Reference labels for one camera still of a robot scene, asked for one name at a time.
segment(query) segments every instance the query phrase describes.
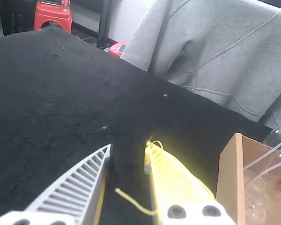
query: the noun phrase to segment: white wall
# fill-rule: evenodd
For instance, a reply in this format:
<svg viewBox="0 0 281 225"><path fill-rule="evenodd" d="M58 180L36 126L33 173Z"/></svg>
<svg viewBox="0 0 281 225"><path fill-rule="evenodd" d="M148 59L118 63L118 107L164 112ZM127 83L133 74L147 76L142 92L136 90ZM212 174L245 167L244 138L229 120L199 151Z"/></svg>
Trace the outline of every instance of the white wall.
<svg viewBox="0 0 281 225"><path fill-rule="evenodd" d="M109 38L128 41L154 0L118 0L111 18ZM100 15L71 3L73 21L98 32Z"/></svg>

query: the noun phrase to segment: mounting hole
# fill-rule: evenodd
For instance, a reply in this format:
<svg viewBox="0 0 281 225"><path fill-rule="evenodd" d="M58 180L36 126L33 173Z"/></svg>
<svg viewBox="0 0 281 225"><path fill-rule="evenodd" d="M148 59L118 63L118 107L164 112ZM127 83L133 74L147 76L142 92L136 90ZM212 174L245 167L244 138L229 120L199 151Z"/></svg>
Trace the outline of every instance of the mounting hole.
<svg viewBox="0 0 281 225"><path fill-rule="evenodd" d="M219 217L219 216L221 216L221 211L213 205L205 206L203 208L202 212L203 212L203 215L207 216L207 217Z"/></svg>
<svg viewBox="0 0 281 225"><path fill-rule="evenodd" d="M13 225L29 225L30 221L28 219L20 219L13 223Z"/></svg>
<svg viewBox="0 0 281 225"><path fill-rule="evenodd" d="M168 209L168 217L174 219L183 219L186 217L186 211L180 205L172 205Z"/></svg>
<svg viewBox="0 0 281 225"><path fill-rule="evenodd" d="M55 221L55 222L51 223L50 225L67 225L67 224L63 221Z"/></svg>

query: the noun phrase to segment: gray hoodie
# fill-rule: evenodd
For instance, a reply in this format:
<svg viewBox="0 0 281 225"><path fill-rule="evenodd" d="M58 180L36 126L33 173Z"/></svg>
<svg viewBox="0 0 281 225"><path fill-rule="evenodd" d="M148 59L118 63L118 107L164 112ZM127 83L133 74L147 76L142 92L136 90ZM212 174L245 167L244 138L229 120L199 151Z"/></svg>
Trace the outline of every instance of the gray hoodie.
<svg viewBox="0 0 281 225"><path fill-rule="evenodd" d="M257 0L156 0L121 58L281 126L281 8Z"/></svg>

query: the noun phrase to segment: black pole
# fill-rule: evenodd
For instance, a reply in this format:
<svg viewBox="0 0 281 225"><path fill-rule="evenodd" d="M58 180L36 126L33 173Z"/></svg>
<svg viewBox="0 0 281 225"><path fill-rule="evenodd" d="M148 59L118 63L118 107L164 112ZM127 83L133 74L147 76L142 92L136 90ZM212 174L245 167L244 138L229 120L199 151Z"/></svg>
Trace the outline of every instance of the black pole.
<svg viewBox="0 0 281 225"><path fill-rule="evenodd" d="M108 33L111 24L112 15L112 1L113 0L103 0L102 12L100 16L99 31L97 47L105 48L108 45Z"/></svg>

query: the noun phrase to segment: plastic tube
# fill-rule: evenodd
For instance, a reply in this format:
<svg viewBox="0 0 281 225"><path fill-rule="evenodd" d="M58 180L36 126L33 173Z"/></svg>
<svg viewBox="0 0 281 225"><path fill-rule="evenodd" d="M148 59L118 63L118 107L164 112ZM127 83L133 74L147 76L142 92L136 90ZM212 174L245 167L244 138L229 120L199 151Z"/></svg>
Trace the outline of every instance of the plastic tube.
<svg viewBox="0 0 281 225"><path fill-rule="evenodd" d="M249 163L248 165L246 165L244 167L244 170L249 169L251 166L255 165L256 163L258 163L260 160L263 160L265 157L267 157L269 154L271 154L272 152L276 151L278 148L281 147L281 142L279 144L277 144L275 147L273 147L271 150L269 150L266 154L260 156L259 158L257 158L256 160L254 160L253 162Z"/></svg>
<svg viewBox="0 0 281 225"><path fill-rule="evenodd" d="M254 177L253 179L251 179L249 182L247 182L244 185L244 188L248 187L249 185L251 185L253 182L255 182L256 180L259 179L259 177L263 176L264 174L271 172L272 170L276 169L277 167L281 166L281 162L277 163L276 165L273 165L269 168L267 168L266 170L262 171L260 174L258 174L256 177Z"/></svg>

